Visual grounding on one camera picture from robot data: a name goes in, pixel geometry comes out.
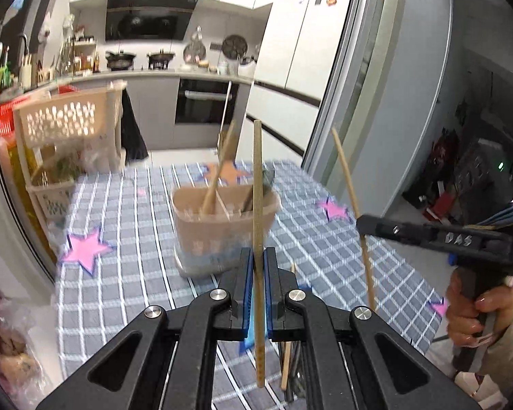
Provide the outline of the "operator right hand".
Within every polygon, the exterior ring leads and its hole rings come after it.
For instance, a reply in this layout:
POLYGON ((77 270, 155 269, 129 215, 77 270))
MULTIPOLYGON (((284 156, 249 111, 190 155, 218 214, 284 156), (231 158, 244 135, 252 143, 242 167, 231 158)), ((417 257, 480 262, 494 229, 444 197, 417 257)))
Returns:
POLYGON ((513 323, 513 287, 505 284, 486 291, 472 301, 462 294, 462 269, 455 269, 446 291, 448 299, 448 337, 457 347, 476 344, 474 334, 484 331, 481 314, 495 314, 494 334, 499 336, 513 323))

